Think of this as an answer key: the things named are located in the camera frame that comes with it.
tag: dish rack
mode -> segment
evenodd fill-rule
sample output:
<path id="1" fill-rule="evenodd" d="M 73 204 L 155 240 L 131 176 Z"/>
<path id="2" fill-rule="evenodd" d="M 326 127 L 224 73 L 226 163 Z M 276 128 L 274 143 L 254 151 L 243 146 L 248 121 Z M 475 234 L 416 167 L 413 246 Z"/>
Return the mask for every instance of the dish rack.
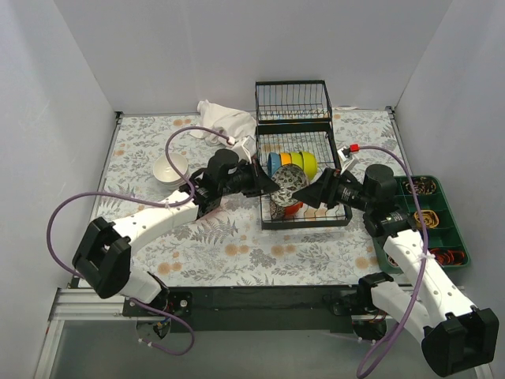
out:
<path id="1" fill-rule="evenodd" d="M 324 81 L 256 82 L 256 120 L 257 154 L 265 172 L 270 152 L 311 152 L 317 160 L 317 175 L 312 182 L 326 167 L 340 168 Z M 270 202 L 270 195 L 260 197 L 264 230 L 343 227 L 352 218 L 350 207 L 344 205 L 314 209 L 303 204 L 294 215 L 272 220 Z"/>

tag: blue bowl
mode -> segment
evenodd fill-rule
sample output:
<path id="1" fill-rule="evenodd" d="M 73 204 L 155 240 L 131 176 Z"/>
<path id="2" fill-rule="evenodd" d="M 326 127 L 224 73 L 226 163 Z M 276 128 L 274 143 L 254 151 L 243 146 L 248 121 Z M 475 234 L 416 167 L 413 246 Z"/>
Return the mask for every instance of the blue bowl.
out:
<path id="1" fill-rule="evenodd" d="M 273 174 L 282 166 L 281 156 L 276 152 L 271 152 L 268 154 L 268 176 L 271 178 Z"/>

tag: white wall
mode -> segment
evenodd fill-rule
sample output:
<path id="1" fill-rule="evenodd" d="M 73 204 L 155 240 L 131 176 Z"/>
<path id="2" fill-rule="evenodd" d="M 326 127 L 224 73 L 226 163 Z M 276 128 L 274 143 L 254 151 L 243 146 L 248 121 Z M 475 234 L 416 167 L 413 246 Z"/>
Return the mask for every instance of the white wall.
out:
<path id="1" fill-rule="evenodd" d="M 395 105 L 451 0 L 55 0 L 116 111 L 254 109 L 256 80 L 322 78 Z"/>
<path id="2" fill-rule="evenodd" d="M 454 0 L 407 86 L 398 127 L 416 173 L 438 177 L 473 264 L 462 282 L 502 321 L 505 377 L 505 2 Z"/>
<path id="3" fill-rule="evenodd" d="M 47 220 L 97 187 L 114 112 L 51 0 L 0 0 L 0 57 L 0 377 L 28 378 L 69 278 L 47 252 Z M 67 262 L 90 210 L 81 201 L 57 220 Z"/>

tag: white bowl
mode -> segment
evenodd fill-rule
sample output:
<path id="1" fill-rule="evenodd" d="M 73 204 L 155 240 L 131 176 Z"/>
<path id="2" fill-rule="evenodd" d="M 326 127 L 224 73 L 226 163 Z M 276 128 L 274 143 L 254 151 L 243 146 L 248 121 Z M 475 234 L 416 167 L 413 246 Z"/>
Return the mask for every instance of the white bowl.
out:
<path id="1" fill-rule="evenodd" d="M 188 160 L 181 154 L 176 152 L 170 153 L 170 159 L 174 162 L 175 167 L 182 173 L 184 176 L 188 174 Z M 170 188 L 177 189 L 179 186 L 184 184 L 184 179 L 179 176 L 177 172 L 172 168 L 172 166 L 168 163 L 165 154 L 160 156 L 155 164 L 152 166 L 152 174 L 158 179 L 162 184 L 169 186 Z"/>

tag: white cloth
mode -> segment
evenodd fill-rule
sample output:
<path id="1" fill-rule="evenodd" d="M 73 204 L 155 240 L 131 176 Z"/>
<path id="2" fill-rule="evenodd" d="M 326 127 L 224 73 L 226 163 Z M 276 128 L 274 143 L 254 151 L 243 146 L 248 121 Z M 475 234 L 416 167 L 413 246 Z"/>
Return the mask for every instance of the white cloth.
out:
<path id="1" fill-rule="evenodd" d="M 204 128 L 213 129 L 228 137 L 234 137 L 236 140 L 246 136 L 254 136 L 256 120 L 247 112 L 222 107 L 209 103 L 208 100 L 200 101 L 196 109 L 200 112 L 201 125 Z M 205 138 L 209 144 L 226 144 L 224 138 L 203 130 L 193 130 L 190 134 L 196 138 Z"/>

